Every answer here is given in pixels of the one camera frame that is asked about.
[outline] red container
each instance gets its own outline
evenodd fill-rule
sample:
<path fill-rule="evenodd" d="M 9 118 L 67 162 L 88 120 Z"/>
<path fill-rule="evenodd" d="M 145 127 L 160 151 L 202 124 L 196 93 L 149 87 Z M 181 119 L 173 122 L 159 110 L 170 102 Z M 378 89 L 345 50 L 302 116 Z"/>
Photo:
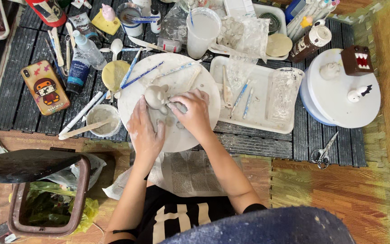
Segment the red container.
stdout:
<path fill-rule="evenodd" d="M 39 15 L 40 19 L 50 27 L 63 25 L 67 16 L 58 5 L 57 0 L 25 0 L 28 5 Z"/>

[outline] green dish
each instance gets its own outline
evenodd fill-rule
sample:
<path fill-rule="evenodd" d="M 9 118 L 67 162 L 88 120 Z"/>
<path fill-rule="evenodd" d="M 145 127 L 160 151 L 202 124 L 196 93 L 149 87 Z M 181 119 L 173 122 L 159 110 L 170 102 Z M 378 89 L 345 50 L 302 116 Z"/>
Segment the green dish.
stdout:
<path fill-rule="evenodd" d="M 274 34 L 276 31 L 281 28 L 281 21 L 279 20 L 276 15 L 272 13 L 263 13 L 260 15 L 261 19 L 270 19 L 270 24 L 269 24 L 269 36 Z"/>

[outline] phone case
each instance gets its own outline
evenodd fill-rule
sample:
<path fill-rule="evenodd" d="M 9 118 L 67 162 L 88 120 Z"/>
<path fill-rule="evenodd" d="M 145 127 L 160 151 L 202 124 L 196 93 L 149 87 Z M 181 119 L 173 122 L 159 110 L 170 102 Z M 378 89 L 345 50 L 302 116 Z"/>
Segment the phone case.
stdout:
<path fill-rule="evenodd" d="M 70 106 L 70 100 L 47 60 L 24 67 L 20 73 L 44 116 Z"/>

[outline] hand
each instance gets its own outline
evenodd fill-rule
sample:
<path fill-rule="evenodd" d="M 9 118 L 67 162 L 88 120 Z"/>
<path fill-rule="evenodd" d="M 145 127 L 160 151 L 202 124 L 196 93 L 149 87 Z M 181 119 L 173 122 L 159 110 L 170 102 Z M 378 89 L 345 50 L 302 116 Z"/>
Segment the hand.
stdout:
<path fill-rule="evenodd" d="M 211 133 L 209 119 L 209 95 L 198 89 L 190 90 L 179 96 L 169 99 L 171 102 L 180 102 L 188 109 L 186 113 L 180 111 L 173 103 L 168 103 L 168 107 L 177 117 L 181 124 L 192 133 L 199 142 L 205 135 Z"/>
<path fill-rule="evenodd" d="M 156 123 L 157 133 L 154 132 L 147 102 L 142 95 L 127 122 L 127 131 L 137 154 L 134 166 L 139 165 L 143 171 L 146 171 L 146 174 L 153 167 L 165 142 L 165 124 L 160 119 L 157 119 Z"/>

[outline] blue fabric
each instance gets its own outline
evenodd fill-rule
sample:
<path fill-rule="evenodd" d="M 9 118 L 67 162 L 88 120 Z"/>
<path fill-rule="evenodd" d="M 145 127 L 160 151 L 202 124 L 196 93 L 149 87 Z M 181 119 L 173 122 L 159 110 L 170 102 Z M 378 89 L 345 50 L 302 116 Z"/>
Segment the blue fabric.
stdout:
<path fill-rule="evenodd" d="M 273 208 L 224 218 L 165 239 L 161 244 L 354 244 L 335 215 L 313 207 Z"/>

